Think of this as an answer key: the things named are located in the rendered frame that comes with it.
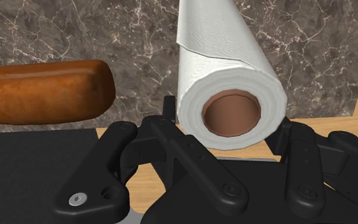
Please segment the white paper towel roll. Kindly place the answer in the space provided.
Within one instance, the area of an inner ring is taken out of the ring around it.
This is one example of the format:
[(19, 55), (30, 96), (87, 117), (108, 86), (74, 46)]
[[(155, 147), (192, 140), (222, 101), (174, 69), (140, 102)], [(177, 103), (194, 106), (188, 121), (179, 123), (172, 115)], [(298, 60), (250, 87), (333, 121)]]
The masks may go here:
[(287, 96), (233, 0), (180, 0), (177, 116), (205, 147), (259, 143), (286, 115)]

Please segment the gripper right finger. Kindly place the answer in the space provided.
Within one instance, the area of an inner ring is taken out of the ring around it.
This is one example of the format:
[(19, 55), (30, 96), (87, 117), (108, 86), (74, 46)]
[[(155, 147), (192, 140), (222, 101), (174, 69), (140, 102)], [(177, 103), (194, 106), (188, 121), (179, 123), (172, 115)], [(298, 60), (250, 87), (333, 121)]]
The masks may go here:
[(358, 137), (313, 128), (284, 118), (266, 138), (286, 165), (284, 199), (303, 219), (358, 219)]

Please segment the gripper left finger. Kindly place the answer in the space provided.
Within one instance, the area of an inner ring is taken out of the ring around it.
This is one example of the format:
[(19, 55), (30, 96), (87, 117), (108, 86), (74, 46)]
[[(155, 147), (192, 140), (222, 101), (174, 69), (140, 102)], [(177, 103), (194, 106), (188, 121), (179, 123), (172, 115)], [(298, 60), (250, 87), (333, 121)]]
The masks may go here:
[[(175, 124), (176, 99), (163, 113), (112, 123), (59, 190), (55, 223), (231, 223), (245, 213), (246, 187), (194, 136)], [(141, 164), (151, 164), (165, 193), (144, 213), (130, 207), (126, 186)]]

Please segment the brown bread loaf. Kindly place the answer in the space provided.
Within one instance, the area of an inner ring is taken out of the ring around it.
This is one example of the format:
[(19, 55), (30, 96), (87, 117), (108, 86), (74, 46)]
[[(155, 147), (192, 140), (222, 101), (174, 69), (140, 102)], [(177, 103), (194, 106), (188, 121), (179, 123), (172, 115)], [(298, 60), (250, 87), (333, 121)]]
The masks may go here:
[(0, 124), (49, 125), (97, 118), (116, 98), (102, 60), (0, 66)]

